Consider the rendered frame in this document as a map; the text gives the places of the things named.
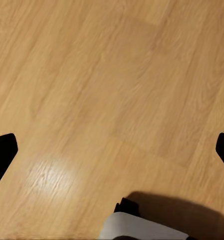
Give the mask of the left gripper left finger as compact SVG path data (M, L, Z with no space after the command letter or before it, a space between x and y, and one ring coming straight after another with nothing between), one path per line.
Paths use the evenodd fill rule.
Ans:
M0 136L0 180L17 153L18 146L14 133Z

